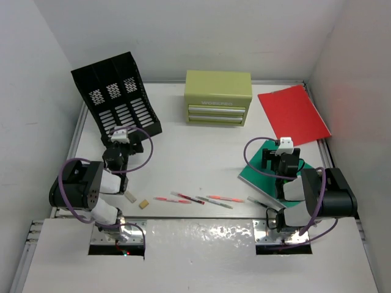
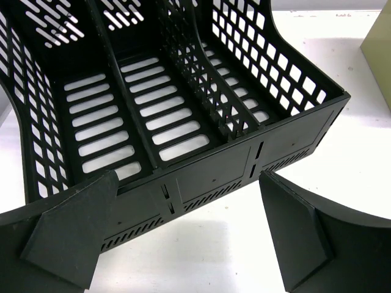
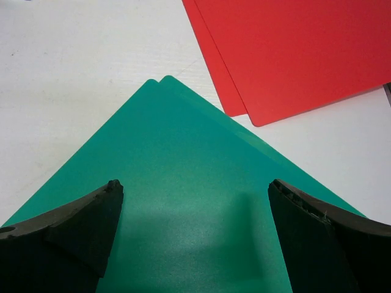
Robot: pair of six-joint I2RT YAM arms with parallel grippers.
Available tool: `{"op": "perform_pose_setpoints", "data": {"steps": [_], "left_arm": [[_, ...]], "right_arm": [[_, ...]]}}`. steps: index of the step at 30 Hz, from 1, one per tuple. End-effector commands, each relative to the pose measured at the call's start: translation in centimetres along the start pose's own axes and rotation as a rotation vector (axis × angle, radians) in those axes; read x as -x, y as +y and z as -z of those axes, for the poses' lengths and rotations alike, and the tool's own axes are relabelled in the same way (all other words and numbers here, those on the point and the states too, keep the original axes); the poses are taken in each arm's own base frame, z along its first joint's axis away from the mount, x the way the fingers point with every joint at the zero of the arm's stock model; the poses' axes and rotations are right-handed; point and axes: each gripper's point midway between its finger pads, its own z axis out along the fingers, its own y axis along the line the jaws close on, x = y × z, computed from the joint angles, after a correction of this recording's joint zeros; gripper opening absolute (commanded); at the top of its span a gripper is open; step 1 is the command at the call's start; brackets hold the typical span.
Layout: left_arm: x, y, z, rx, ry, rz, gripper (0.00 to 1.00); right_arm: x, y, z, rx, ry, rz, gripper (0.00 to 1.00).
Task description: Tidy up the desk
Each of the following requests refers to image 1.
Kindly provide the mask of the white eraser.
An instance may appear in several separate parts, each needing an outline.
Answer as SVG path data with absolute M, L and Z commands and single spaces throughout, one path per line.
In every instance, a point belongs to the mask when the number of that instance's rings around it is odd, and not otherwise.
M 137 199 L 135 198 L 134 195 L 132 195 L 131 192 L 129 192 L 128 190 L 124 193 L 124 197 L 131 203 L 134 203 Z

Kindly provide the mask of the black clear pen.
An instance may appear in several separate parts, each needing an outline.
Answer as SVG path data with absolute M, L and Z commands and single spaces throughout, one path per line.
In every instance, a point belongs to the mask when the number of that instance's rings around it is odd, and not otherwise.
M 255 198 L 247 197 L 247 200 L 249 200 L 251 203 L 258 204 L 258 205 L 262 206 L 265 209 L 275 210 L 274 208 L 268 206 L 267 204 L 264 204 L 264 203 L 260 202 L 259 200 L 255 199 Z

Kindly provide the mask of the tan eraser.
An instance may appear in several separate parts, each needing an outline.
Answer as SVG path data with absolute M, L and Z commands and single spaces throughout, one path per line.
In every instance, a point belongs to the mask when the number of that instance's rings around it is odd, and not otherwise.
M 143 200 L 142 202 L 139 203 L 139 207 L 141 209 L 145 209 L 149 205 L 149 202 L 147 200 Z

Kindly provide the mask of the orange red pen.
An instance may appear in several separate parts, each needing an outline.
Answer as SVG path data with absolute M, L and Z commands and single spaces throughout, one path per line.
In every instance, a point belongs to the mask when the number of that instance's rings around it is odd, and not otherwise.
M 215 195 L 209 195 L 207 198 L 213 199 L 213 200 L 221 200 L 221 201 L 229 201 L 229 202 L 235 202 L 235 203 L 244 203 L 245 201 L 239 198 L 230 198 L 230 197 L 221 197 L 221 196 L 215 196 Z

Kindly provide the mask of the dark red clear pen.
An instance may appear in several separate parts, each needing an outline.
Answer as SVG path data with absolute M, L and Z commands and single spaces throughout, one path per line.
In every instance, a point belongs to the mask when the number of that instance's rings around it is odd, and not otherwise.
M 183 199 L 185 199 L 185 200 L 189 200 L 189 201 L 198 203 L 198 204 L 202 204 L 202 205 L 205 204 L 205 202 L 204 202 L 203 200 L 199 200 L 199 199 L 197 199 L 197 198 L 190 197 L 190 196 L 187 196 L 187 195 L 178 193 L 178 192 L 171 192 L 170 194 L 171 194 L 171 195 L 174 195 L 174 196 L 176 196 L 176 197 L 183 198 Z

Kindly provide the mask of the grey green pen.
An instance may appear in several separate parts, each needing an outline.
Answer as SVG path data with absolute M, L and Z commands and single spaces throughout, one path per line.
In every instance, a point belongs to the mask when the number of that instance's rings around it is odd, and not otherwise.
M 223 208 L 233 209 L 233 207 L 228 205 L 228 204 L 221 203 L 219 201 L 216 201 L 216 200 L 213 200 L 213 199 L 210 199 L 210 198 L 205 198 L 205 197 L 200 197 L 200 196 L 196 196 L 196 198 L 199 199 L 199 200 L 202 200 L 202 201 L 205 201 L 205 202 L 217 205 L 217 206 L 221 206 Z

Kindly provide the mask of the green metal drawer toolbox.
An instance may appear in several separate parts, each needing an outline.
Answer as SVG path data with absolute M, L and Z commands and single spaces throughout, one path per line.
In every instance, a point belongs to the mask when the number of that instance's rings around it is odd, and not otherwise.
M 184 99 L 188 123 L 244 126 L 252 102 L 251 75 L 188 70 Z

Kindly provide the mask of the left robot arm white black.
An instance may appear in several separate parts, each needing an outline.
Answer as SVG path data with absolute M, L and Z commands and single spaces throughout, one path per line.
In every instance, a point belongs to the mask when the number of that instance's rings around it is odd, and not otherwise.
M 114 142 L 106 147 L 102 161 L 69 160 L 50 189 L 50 205 L 90 212 L 99 231 L 121 244 L 128 242 L 135 225 L 127 225 L 120 208 L 108 204 L 100 194 L 126 194 L 128 159 L 143 151 L 140 141 Z

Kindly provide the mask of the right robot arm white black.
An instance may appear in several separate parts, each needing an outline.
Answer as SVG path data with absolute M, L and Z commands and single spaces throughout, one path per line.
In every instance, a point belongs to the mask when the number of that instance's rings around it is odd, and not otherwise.
M 262 151 L 261 167 L 271 171 L 277 178 L 274 183 L 278 200 L 296 202 L 290 208 L 273 209 L 275 219 L 269 218 L 266 210 L 266 224 L 277 233 L 299 232 L 308 229 L 324 219 L 356 217 L 357 199 L 339 168 L 300 167 L 300 150 L 291 153 L 265 149 Z

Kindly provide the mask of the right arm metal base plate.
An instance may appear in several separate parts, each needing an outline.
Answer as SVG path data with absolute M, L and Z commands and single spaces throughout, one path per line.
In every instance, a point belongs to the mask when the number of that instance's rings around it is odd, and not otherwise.
M 267 227 L 266 220 L 253 220 L 254 238 L 257 245 L 294 245 L 308 241 L 309 233 L 302 236 L 299 230 L 277 232 Z

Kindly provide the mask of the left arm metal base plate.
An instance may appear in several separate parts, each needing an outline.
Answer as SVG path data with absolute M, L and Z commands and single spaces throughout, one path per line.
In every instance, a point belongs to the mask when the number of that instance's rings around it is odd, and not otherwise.
M 120 228 L 100 228 L 94 226 L 90 238 L 91 245 L 114 245 L 118 242 L 120 245 L 143 245 L 144 235 L 146 235 L 147 222 L 145 220 L 130 221 L 127 219 L 127 225 L 121 226 Z

